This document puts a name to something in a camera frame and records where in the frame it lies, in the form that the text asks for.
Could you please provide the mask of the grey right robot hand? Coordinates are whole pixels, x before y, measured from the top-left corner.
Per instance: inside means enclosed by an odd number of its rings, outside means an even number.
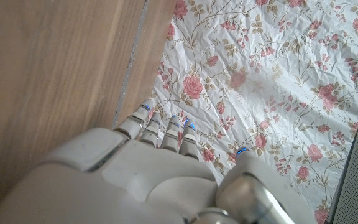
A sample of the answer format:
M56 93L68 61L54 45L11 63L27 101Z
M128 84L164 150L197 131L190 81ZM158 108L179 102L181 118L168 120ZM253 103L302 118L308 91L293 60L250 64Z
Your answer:
M222 181L198 160L195 125L145 100L45 156L0 203L0 223L314 223L284 179L247 148Z

